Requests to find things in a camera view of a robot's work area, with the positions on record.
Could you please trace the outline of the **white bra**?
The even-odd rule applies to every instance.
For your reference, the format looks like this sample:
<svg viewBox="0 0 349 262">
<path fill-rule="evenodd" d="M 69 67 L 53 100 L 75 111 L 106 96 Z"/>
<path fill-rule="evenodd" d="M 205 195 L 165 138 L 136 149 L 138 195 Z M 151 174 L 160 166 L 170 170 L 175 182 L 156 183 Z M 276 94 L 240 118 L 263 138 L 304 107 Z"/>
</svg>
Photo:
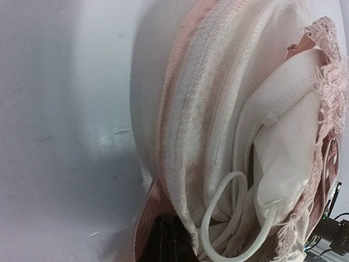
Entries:
<svg viewBox="0 0 349 262">
<path fill-rule="evenodd" d="M 242 106 L 236 125 L 210 147 L 210 190 L 200 239 L 202 261 L 302 261 L 317 221 L 312 215 L 322 174 L 320 49 L 273 71 Z"/>
</svg>

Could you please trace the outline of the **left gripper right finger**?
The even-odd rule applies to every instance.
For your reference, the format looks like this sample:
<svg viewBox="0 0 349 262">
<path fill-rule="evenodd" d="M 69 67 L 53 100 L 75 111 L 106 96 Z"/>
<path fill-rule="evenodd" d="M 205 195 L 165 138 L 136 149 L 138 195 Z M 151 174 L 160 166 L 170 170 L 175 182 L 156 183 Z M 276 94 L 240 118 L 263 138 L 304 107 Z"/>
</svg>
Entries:
<svg viewBox="0 0 349 262">
<path fill-rule="evenodd" d="M 191 245 L 191 236 L 178 216 L 172 218 L 172 261 L 199 262 Z"/>
</svg>

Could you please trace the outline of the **floral mesh laundry bag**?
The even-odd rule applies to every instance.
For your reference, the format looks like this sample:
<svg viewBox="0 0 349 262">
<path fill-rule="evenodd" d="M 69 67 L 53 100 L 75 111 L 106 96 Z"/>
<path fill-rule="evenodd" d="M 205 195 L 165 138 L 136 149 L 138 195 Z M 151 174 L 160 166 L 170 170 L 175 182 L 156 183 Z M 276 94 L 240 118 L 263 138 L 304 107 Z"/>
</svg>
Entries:
<svg viewBox="0 0 349 262">
<path fill-rule="evenodd" d="M 241 57 L 237 41 L 249 18 L 267 1 L 198 1 L 187 14 L 169 56 L 161 87 L 141 88 L 131 96 L 131 122 L 141 162 L 152 176 L 137 223 L 134 252 L 141 260 L 157 217 L 178 216 L 198 250 L 198 228 L 216 184 L 230 163 L 228 99 L 221 140 L 213 140 L 214 106 L 222 97 L 225 73 Z"/>
</svg>

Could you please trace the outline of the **pink bra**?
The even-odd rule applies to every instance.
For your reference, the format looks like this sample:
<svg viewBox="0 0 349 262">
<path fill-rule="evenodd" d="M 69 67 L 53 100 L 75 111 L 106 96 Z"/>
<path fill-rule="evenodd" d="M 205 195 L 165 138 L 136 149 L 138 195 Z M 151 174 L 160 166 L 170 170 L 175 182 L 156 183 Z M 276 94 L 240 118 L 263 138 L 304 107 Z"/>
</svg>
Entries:
<svg viewBox="0 0 349 262">
<path fill-rule="evenodd" d="M 347 63 L 343 57 L 332 19 L 322 17 L 304 30 L 304 36 L 291 51 L 317 45 L 327 64 L 316 73 L 314 91 L 320 95 L 319 128 L 311 177 L 295 207 L 280 224 L 274 261 L 302 261 L 303 246 L 313 233 L 329 199 L 338 175 L 339 153 L 347 108 Z"/>
</svg>

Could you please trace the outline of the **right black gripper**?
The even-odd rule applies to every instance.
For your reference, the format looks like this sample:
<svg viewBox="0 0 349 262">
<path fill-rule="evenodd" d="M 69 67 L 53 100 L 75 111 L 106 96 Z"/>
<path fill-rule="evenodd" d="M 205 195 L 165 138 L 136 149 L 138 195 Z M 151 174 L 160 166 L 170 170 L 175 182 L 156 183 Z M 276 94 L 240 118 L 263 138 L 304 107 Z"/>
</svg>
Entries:
<svg viewBox="0 0 349 262">
<path fill-rule="evenodd" d="M 328 250 L 324 251 L 323 254 L 330 251 L 333 251 L 335 254 L 348 254 L 348 220 L 339 220 L 342 216 L 348 216 L 348 212 L 341 213 L 334 218 L 330 216 L 340 193 L 341 186 L 342 183 L 337 182 L 330 193 L 324 213 L 304 246 L 304 252 L 306 254 L 317 247 L 321 240 L 329 243 Z"/>
</svg>

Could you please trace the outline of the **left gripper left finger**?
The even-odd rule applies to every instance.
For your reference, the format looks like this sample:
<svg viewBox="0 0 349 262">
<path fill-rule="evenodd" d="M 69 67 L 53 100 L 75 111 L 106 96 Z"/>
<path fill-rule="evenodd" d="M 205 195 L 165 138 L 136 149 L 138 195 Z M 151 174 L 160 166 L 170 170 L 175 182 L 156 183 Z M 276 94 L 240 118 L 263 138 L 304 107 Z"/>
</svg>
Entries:
<svg viewBox="0 0 349 262">
<path fill-rule="evenodd" d="M 163 216 L 156 218 L 146 245 L 141 254 L 141 261 L 174 261 L 173 224 Z"/>
</svg>

